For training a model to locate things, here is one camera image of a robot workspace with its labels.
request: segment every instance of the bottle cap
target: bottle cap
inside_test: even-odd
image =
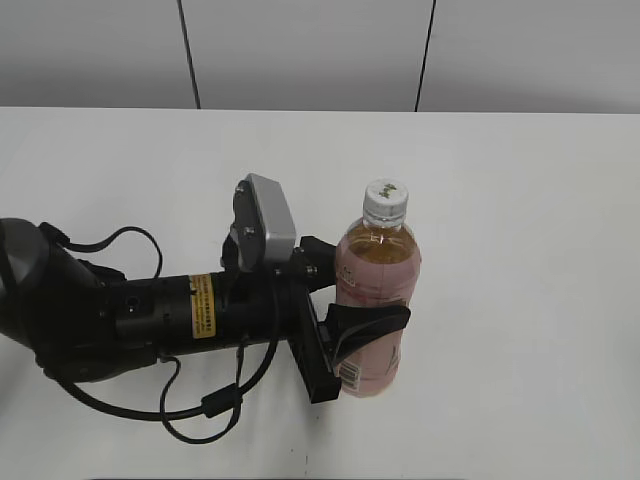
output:
[[[407,214],[409,191],[402,183],[388,178],[367,185],[363,216],[379,227],[397,227]]]

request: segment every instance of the black cable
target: black cable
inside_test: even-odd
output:
[[[144,412],[140,410],[130,410],[128,408],[116,407],[98,400],[92,397],[84,390],[81,390],[75,383],[67,382],[60,376],[55,376],[56,382],[60,385],[69,395],[84,403],[87,407],[98,410],[99,412],[106,413],[107,415],[113,415],[114,417],[126,418],[128,420],[141,420],[145,422],[160,422],[161,416],[158,412]],[[202,407],[189,408],[187,410],[179,410],[177,412],[166,412],[165,416],[170,420],[183,420],[185,418],[197,417],[202,414]]]
[[[234,406],[231,413],[231,417],[229,418],[229,422],[227,423],[227,426],[225,427],[224,430],[210,437],[191,438],[178,432],[173,427],[173,425],[171,425],[169,421],[170,419],[167,418],[164,413],[166,408],[167,393],[169,392],[169,388],[171,387],[175,379],[178,377],[182,366],[180,364],[180,360],[178,360],[176,357],[169,356],[169,357],[163,358],[163,360],[165,361],[174,362],[176,364],[176,370],[171,376],[171,378],[169,379],[169,381],[167,382],[167,384],[165,385],[165,387],[162,389],[162,394],[160,395],[160,416],[162,418],[162,424],[164,425],[164,427],[167,429],[167,431],[171,435],[173,435],[178,440],[181,440],[185,443],[189,443],[191,445],[203,445],[207,443],[212,443],[212,442],[215,442],[216,440],[219,440],[223,436],[225,436],[233,427],[235,427],[235,425],[240,420],[240,413],[241,413],[241,407],[242,407],[242,395],[244,395],[249,390],[251,390],[254,386],[256,386],[256,384],[260,381],[260,379],[262,379],[266,371],[269,369],[269,366],[271,365],[271,361],[273,360],[273,357],[275,356],[276,350],[278,348],[278,342],[280,340],[281,318],[280,318],[280,306],[278,302],[278,292],[276,290],[275,283],[272,280],[269,281],[269,285],[271,287],[271,294],[273,296],[273,312],[274,312],[273,331],[271,334],[271,339],[269,340],[269,346],[267,347],[267,351],[265,352],[264,358],[262,359],[262,362],[260,363],[260,366],[258,367],[258,369],[251,376],[251,378],[247,380],[247,382],[242,386],[240,386],[240,377],[242,374],[242,364],[244,362],[244,343],[240,343],[240,345],[238,346],[238,351],[237,351],[238,366],[236,369],[236,380],[234,384],[236,387]]]
[[[184,7],[182,6],[182,0],[176,0],[178,2],[178,13],[180,14],[180,27],[182,28],[182,39],[184,40],[184,49],[187,52],[187,64],[189,65],[189,76],[191,77],[191,89],[193,90],[193,97],[196,102],[196,108],[200,110],[200,92],[198,91],[198,82],[196,81],[196,70],[193,66],[193,57],[191,56],[191,45],[189,43],[189,32],[187,31],[187,22],[184,19]]]
[[[241,343],[240,345],[238,345],[238,351],[236,356],[237,356],[237,367],[236,367],[236,379],[234,383],[236,388],[235,388],[235,399],[234,399],[234,405],[233,405],[233,411],[231,413],[231,417],[229,418],[229,422],[227,423],[227,426],[225,427],[224,430],[216,433],[215,435],[211,435],[210,437],[205,437],[205,438],[187,437],[186,435],[176,430],[173,425],[171,425],[171,422],[169,421],[169,418],[165,410],[167,393],[169,392],[169,388],[171,387],[175,379],[178,378],[182,365],[180,364],[180,360],[178,360],[176,357],[163,357],[163,361],[174,362],[176,364],[175,372],[173,372],[173,375],[171,375],[171,378],[162,389],[162,394],[160,395],[160,418],[162,421],[162,425],[164,426],[164,428],[167,429],[167,431],[171,435],[173,435],[178,440],[188,443],[190,445],[204,445],[207,443],[213,443],[216,440],[221,439],[227,433],[229,433],[229,431],[233,427],[236,426],[236,424],[238,423],[238,420],[240,420],[240,413],[242,410],[242,394],[240,393],[239,386],[240,386],[240,376],[242,375],[242,364],[244,363],[244,343]]]
[[[101,250],[104,250],[109,245],[111,245],[114,240],[116,240],[120,235],[126,232],[136,232],[143,236],[145,236],[149,241],[153,244],[158,253],[158,265],[156,267],[156,272],[153,276],[154,280],[160,277],[160,273],[162,272],[163,265],[163,256],[162,250],[160,250],[160,246],[156,239],[149,232],[140,227],[122,227],[116,230],[113,234],[109,235],[104,240],[97,243],[90,244],[79,244],[73,243],[62,231],[54,227],[49,223],[43,223],[40,225],[40,230],[43,234],[52,242],[58,243],[60,246],[70,250],[72,252],[80,252],[80,253],[96,253]],[[115,405],[111,405],[109,403],[98,400],[95,397],[92,397],[84,390],[80,389],[75,383],[69,382],[64,379],[64,375],[61,375],[60,372],[57,372],[55,368],[51,368],[51,365],[48,365],[45,361],[44,356],[41,352],[39,352],[37,347],[37,342],[32,341],[32,348],[36,353],[36,357],[43,362],[44,368],[49,373],[49,375],[65,390],[69,395],[78,400],[80,403],[85,404],[87,407],[93,408],[102,413],[106,413],[107,415],[113,415],[115,417],[126,418],[129,420],[141,420],[147,422],[160,422],[162,421],[161,415],[158,412],[145,412],[141,410],[131,410],[128,408],[117,407]],[[187,410],[180,410],[177,412],[165,412],[165,417],[170,420],[183,420],[185,418],[191,418],[202,414],[202,406],[189,408]]]
[[[429,53],[429,44],[431,43],[431,31],[433,30],[433,18],[436,13],[436,0],[432,0],[431,4],[431,16],[429,18],[429,28],[427,29],[427,39],[424,44],[424,55],[422,57],[422,68],[420,69],[420,82],[418,83],[418,95],[416,96],[416,105],[413,109],[414,112],[418,111],[420,107],[420,97],[422,96],[422,83],[424,82],[424,72],[427,67],[427,54]]]
[[[158,265],[156,266],[156,272],[153,274],[153,278],[155,280],[156,278],[160,277],[160,273],[162,272],[162,265],[164,263],[162,250],[160,250],[160,246],[158,245],[158,242],[156,242],[156,239],[153,238],[153,235],[147,232],[144,228],[122,227],[116,230],[114,233],[109,235],[107,238],[105,238],[101,242],[97,242],[97,243],[80,244],[80,243],[71,243],[69,241],[66,243],[61,243],[60,245],[62,245],[67,250],[71,250],[72,252],[96,253],[107,248],[109,245],[113,243],[115,239],[117,239],[123,233],[127,233],[127,232],[139,233],[140,235],[145,236],[153,244],[153,246],[156,249],[156,252],[158,253]]]

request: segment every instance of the white wall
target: white wall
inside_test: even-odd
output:
[[[0,105],[193,106],[174,0],[0,0]]]
[[[442,0],[421,110],[640,113],[638,0]]]
[[[203,107],[411,111],[431,0],[185,0]]]

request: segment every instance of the plastic bottle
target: plastic bottle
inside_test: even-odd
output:
[[[420,274],[420,249],[405,225],[409,194],[394,180],[367,186],[363,216],[336,251],[336,303],[355,307],[408,305]],[[342,389],[376,395],[395,378],[402,331],[386,335],[344,360],[337,369]]]

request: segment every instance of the white table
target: white table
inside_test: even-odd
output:
[[[239,426],[187,446],[76,403],[4,339],[2,478],[640,478],[640,116],[0,109],[0,217],[77,242],[146,227],[165,275],[218,270],[248,172],[279,180],[298,232],[328,241],[368,180],[408,184],[424,262],[393,386],[310,406],[281,344]],[[155,268],[136,236],[93,258]],[[186,357],[170,407],[233,365]],[[87,388],[155,409],[172,368]]]

